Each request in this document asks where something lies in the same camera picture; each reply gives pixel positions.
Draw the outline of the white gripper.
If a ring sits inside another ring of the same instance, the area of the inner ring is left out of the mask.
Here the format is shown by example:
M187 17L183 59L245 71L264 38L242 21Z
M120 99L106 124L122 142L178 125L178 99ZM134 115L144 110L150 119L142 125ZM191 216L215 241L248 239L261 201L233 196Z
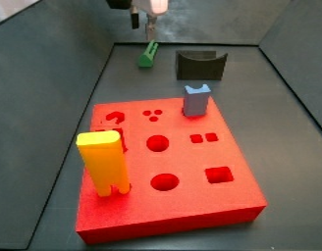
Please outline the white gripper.
M158 17L151 15L163 15L167 11L169 0L132 0L132 4L142 9L147 14L146 34L147 40L155 39L156 21ZM131 27L138 29L140 27L139 10L131 7Z

